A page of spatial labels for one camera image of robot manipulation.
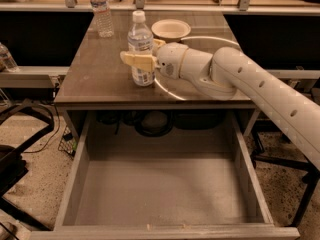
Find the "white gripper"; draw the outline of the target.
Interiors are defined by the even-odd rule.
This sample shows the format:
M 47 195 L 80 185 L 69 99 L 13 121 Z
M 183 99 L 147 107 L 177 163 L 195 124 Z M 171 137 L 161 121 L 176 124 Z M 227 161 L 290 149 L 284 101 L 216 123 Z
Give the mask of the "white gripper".
M 188 46 L 181 43 L 168 43 L 164 40 L 153 39 L 153 53 L 157 52 L 157 59 L 152 54 L 136 54 L 131 51 L 121 51 L 122 62 L 131 67 L 152 72 L 159 64 L 161 75 L 178 79 L 183 57 L 188 50 Z

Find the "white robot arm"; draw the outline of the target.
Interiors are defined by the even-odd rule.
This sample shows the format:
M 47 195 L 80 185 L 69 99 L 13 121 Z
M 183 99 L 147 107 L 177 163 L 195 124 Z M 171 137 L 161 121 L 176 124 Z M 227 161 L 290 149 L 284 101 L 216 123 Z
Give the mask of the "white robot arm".
M 241 91 L 320 169 L 320 106 L 241 51 L 222 47 L 211 54 L 163 43 L 154 54 L 123 51 L 120 58 L 129 66 L 186 80 L 213 99 L 229 100 Z

